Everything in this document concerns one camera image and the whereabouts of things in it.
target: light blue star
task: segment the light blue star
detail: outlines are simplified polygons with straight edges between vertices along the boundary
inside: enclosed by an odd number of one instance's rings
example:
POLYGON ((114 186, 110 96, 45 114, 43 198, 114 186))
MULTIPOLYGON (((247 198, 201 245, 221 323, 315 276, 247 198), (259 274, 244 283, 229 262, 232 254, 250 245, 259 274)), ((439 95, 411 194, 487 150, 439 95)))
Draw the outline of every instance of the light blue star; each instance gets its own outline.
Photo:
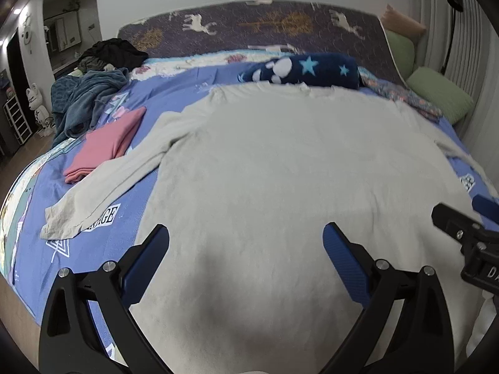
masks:
POLYGON ((306 72, 309 72, 315 76, 315 72, 313 70, 314 66, 317 66, 319 64, 318 61, 312 60, 311 57, 309 56, 307 60, 300 60, 300 64, 303 67, 302 74, 305 74, 306 72))
POLYGON ((347 69, 345 65, 343 66, 338 66, 340 68, 340 76, 345 76, 346 74, 350 71, 350 69, 347 69))

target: blue gripper pad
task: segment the blue gripper pad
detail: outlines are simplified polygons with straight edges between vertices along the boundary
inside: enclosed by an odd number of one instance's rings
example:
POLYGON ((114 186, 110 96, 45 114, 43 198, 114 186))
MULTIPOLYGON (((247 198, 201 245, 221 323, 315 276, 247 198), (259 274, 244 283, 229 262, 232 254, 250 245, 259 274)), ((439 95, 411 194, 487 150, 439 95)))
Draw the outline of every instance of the blue gripper pad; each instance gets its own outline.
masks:
POLYGON ((141 253, 123 278, 121 301, 127 309, 140 302, 163 260, 170 246, 168 229, 162 225, 156 226, 143 245, 141 253))
POLYGON ((343 239, 343 237, 343 233, 335 224, 327 224, 322 234, 324 249, 333 262, 350 298, 366 309, 371 300, 368 291, 369 279, 350 252, 345 242, 345 240, 348 242, 348 239, 346 237, 343 239))
POLYGON ((499 204, 497 202, 478 194, 473 197, 471 204, 473 209, 480 215, 499 224, 499 204))

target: green pillow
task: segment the green pillow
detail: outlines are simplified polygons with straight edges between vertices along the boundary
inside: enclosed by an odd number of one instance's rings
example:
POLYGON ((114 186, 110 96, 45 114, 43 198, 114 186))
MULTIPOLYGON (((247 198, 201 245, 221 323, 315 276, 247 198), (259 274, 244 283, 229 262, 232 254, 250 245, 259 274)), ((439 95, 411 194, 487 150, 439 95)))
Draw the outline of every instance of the green pillow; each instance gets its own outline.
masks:
POLYGON ((414 68, 414 44, 409 38, 389 30, 386 30, 386 38, 392 50, 393 60, 400 75, 405 80, 411 75, 414 68))
POLYGON ((451 124, 473 108, 473 99, 449 79, 428 67, 419 67, 407 79, 407 85, 420 97, 443 112, 451 124))

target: orange pillow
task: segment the orange pillow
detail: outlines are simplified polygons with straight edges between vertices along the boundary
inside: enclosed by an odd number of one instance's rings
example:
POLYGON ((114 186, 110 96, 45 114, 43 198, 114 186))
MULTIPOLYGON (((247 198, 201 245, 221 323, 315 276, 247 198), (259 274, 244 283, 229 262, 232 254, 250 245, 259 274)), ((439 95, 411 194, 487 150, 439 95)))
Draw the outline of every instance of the orange pillow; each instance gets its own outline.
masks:
POLYGON ((386 5, 386 11, 381 17, 381 23, 386 29, 405 36, 414 43, 418 43, 419 39, 426 31, 426 27, 423 24, 398 12, 390 4, 386 5))

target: blue-gray blanket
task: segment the blue-gray blanket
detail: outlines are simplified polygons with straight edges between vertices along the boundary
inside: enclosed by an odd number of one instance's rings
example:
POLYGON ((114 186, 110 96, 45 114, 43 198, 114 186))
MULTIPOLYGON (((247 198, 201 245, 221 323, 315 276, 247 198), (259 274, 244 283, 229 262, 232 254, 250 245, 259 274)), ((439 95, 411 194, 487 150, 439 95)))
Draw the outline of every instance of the blue-gray blanket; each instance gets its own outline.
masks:
POLYGON ((57 79, 51 89, 52 113, 56 122, 52 147, 94 128, 106 103, 126 85, 127 74, 127 69, 116 69, 57 79))

